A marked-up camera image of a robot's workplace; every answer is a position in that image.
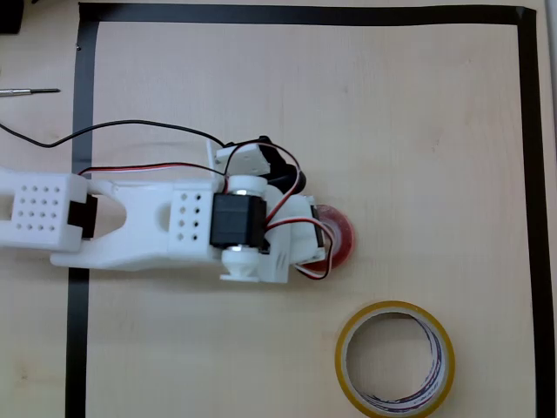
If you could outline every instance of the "cable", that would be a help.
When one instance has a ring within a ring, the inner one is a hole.
[[[315,226],[319,227],[325,233],[327,238],[331,241],[329,245],[329,250],[327,251],[327,256],[326,256],[327,267],[324,273],[319,274],[317,272],[314,272],[313,270],[310,270],[309,268],[305,268],[299,265],[295,266],[296,269],[302,274],[304,274],[305,277],[308,277],[312,280],[322,280],[325,277],[327,277],[329,272],[331,272],[332,270],[332,248],[334,247],[334,233],[329,229],[327,225],[313,218],[292,217],[292,218],[283,218],[281,220],[278,220],[277,222],[267,225],[266,231],[271,231],[271,229],[276,228],[277,226],[282,226],[286,224],[296,224],[299,222],[309,222],[311,224],[314,224]]]
[[[269,224],[269,222],[271,222],[272,218],[277,214],[277,212],[280,210],[280,208],[294,194],[294,191],[296,190],[296,187],[298,187],[301,168],[300,168],[299,162],[296,160],[296,158],[289,151],[287,151],[285,148],[283,148],[282,146],[276,145],[276,144],[269,144],[267,142],[262,142],[262,141],[251,141],[251,142],[244,142],[244,143],[238,145],[236,148],[234,148],[234,150],[232,150],[230,156],[228,157],[228,161],[226,161],[225,175],[228,174],[228,168],[230,166],[230,162],[232,161],[232,156],[240,148],[242,148],[246,145],[252,145],[252,144],[262,145],[262,146],[270,146],[271,148],[276,148],[277,150],[280,150],[280,151],[284,152],[288,157],[290,157],[294,161],[294,164],[296,165],[296,180],[294,181],[294,185],[288,190],[288,192],[285,193],[283,198],[275,205],[275,207],[267,215],[267,218],[265,219],[265,223]]]
[[[84,133],[95,131],[96,129],[100,129],[100,128],[105,128],[107,126],[116,126],[116,125],[148,125],[148,126],[156,126],[156,127],[159,127],[159,128],[174,129],[174,130],[177,130],[177,131],[184,131],[184,132],[192,133],[194,135],[199,135],[200,137],[207,138],[210,141],[212,141],[215,144],[218,144],[222,147],[225,146],[225,143],[223,141],[221,141],[220,139],[215,138],[212,135],[210,135],[206,132],[203,132],[203,131],[198,131],[196,129],[188,128],[186,126],[169,125],[169,124],[163,124],[163,123],[160,123],[160,122],[153,122],[153,121],[150,121],[150,120],[141,120],[141,119],[114,120],[112,122],[104,122],[102,124],[89,126],[87,128],[83,128],[80,131],[73,132],[71,135],[68,135],[67,137],[59,139],[58,141],[53,142],[51,144],[45,144],[43,142],[38,142],[35,139],[26,137],[25,135],[23,135],[19,132],[12,131],[10,128],[8,128],[7,126],[4,126],[2,124],[0,124],[0,129],[3,129],[6,132],[10,133],[11,135],[13,135],[15,137],[18,137],[20,139],[23,139],[24,141],[27,141],[27,142],[29,142],[33,145],[40,146],[41,148],[54,148],[55,146],[59,146],[59,145],[65,143],[65,142],[68,142],[69,140],[74,139],[75,137],[78,137],[79,135],[83,135]]]
[[[145,172],[151,170],[164,170],[167,168],[176,168],[176,167],[199,168],[201,170],[214,172],[215,174],[224,176],[222,172],[218,172],[217,170],[213,170],[212,168],[205,167],[204,165],[193,164],[193,163],[178,163],[178,162],[144,164],[144,165],[93,166],[93,167],[85,168],[77,175],[83,176],[87,172]]]

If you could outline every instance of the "tape roll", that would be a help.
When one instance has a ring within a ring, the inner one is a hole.
[[[340,210],[329,205],[316,206],[319,220],[329,226],[334,235],[335,245],[332,248],[332,268],[337,268],[344,263],[356,245],[356,233],[350,220]],[[326,260],[304,264],[315,272],[324,272],[327,269]]]
[[[416,320],[426,333],[433,357],[432,367],[418,392],[392,401],[359,391],[350,381],[346,367],[348,345],[356,330],[382,314],[405,314]],[[451,390],[455,369],[453,344],[441,324],[421,307],[394,300],[365,307],[345,324],[337,342],[334,363],[340,387],[348,400],[372,418],[424,418],[430,415]]]

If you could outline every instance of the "light wood surface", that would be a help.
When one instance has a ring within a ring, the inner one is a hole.
[[[0,86],[63,92],[2,99],[0,123],[50,142],[71,130],[77,2],[41,3],[27,9],[20,35],[0,37]],[[463,2],[420,2],[435,3]],[[540,13],[555,277],[545,12],[542,2],[513,3]],[[195,269],[91,272],[89,418],[362,416],[337,383],[334,345],[351,314],[390,299],[423,307],[452,338],[457,374],[435,417],[535,416],[515,27],[101,23],[94,121],[118,118],[189,125],[225,142],[269,135],[299,158],[305,192],[348,215],[358,247],[327,280],[292,272],[285,286]],[[40,150],[4,132],[0,144],[0,165],[70,170],[69,145]],[[204,158],[203,141],[180,133],[94,135],[95,165]],[[101,209],[101,222],[117,222],[117,211]],[[64,416],[67,272],[44,254],[5,249],[0,266],[0,415]],[[412,326],[360,335],[362,344],[391,342],[372,347],[385,362],[355,350],[362,385],[389,396],[423,380],[412,358],[385,367],[407,353],[401,335],[423,354]]]

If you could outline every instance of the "yellow tape edge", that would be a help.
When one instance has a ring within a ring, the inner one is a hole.
[[[402,301],[398,301],[398,300],[386,300],[386,301],[383,301],[383,302],[373,303],[372,305],[364,307],[363,309],[358,311],[350,320],[348,320],[348,322],[342,328],[342,331],[340,331],[339,340],[337,341],[337,346],[336,346],[335,352],[334,352],[334,368],[337,372],[337,378],[339,379],[340,387],[342,388],[342,391],[345,393],[346,397],[348,398],[348,401],[350,401],[350,403],[354,407],[356,407],[356,409],[359,410],[359,412],[361,412],[362,414],[365,414],[367,416],[370,416],[372,418],[388,418],[388,415],[378,415],[378,414],[376,414],[371,409],[367,408],[366,405],[364,405],[362,402],[360,402],[352,394],[352,391],[350,390],[349,385],[346,382],[345,376],[342,373],[342,358],[341,357],[342,357],[342,347],[345,343],[346,336],[354,328],[354,325],[356,325],[356,323],[359,320],[361,320],[362,317],[364,317],[364,316],[366,316],[366,315],[368,315],[368,314],[370,314],[374,311],[377,311],[379,309],[385,309],[385,308],[389,308],[389,307],[391,307],[391,308],[404,308],[404,309],[408,309],[408,310],[414,311],[414,312],[422,315],[427,320],[429,320],[435,328],[437,328],[437,330],[439,331],[439,333],[441,335],[441,338],[445,342],[447,357],[448,357],[448,359],[447,359],[448,376],[447,376],[447,379],[446,379],[446,385],[443,388],[443,390],[441,391],[440,396],[435,400],[435,402],[433,402],[429,407],[427,407],[423,411],[417,413],[416,415],[411,415],[412,418],[425,418],[428,415],[430,415],[433,411],[435,411],[435,409],[437,409],[441,405],[441,403],[443,403],[446,396],[449,394],[449,392],[451,390],[451,386],[453,385],[453,380],[454,380],[455,359],[454,359],[453,343],[451,343],[451,340],[449,339],[449,335],[446,333],[445,328],[443,328],[443,326],[440,324],[440,322],[438,320],[436,320],[430,313],[428,313],[427,311],[425,311],[421,307],[417,307],[417,306],[413,305],[412,303],[408,303],[408,302],[402,302]]]

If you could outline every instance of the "black tape border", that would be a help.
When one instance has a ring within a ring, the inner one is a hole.
[[[555,417],[554,314],[541,134],[536,11],[524,7],[454,5],[397,8],[221,4],[81,3],[77,35],[74,130],[92,125],[99,22],[408,26],[509,24],[517,27],[527,231],[534,318],[536,416]],[[72,170],[91,164],[92,134],[73,143]],[[65,416],[85,417],[89,271],[70,269]]]

